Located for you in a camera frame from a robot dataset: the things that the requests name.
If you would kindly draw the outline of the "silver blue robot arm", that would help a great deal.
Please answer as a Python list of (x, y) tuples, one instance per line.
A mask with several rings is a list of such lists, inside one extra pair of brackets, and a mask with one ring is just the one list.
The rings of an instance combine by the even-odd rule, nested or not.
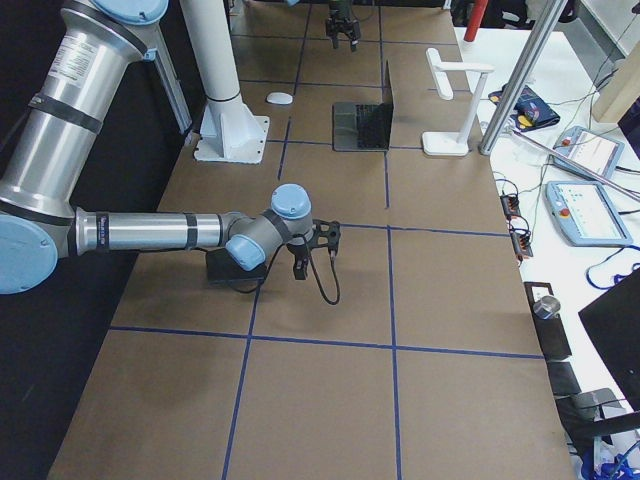
[(103, 122), (128, 69), (152, 67), (181, 134), (190, 109), (161, 31), (165, 1), (66, 1), (66, 32), (41, 89), (14, 127), (15, 149), (1, 179), (1, 291), (17, 294), (44, 282), (65, 258), (89, 251), (159, 253), (199, 250), (212, 282), (248, 294), (269, 276), (282, 249), (293, 274), (314, 274), (313, 253), (338, 251), (340, 228), (317, 220), (305, 189), (284, 184), (266, 210), (134, 212), (150, 206), (156, 180), (144, 181), (141, 129), (124, 121), (100, 139)]

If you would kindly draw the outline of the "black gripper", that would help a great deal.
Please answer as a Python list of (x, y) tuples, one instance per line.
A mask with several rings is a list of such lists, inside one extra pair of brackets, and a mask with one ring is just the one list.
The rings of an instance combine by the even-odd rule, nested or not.
[(359, 21), (352, 16), (352, 2), (349, 0), (329, 0), (329, 17), (325, 20), (326, 35), (331, 39), (332, 48), (339, 48), (338, 35), (345, 34), (349, 38), (350, 50), (357, 50), (360, 37)]
[(341, 224), (338, 221), (313, 220), (313, 236), (311, 249), (326, 248), (331, 258), (336, 258), (339, 251)]

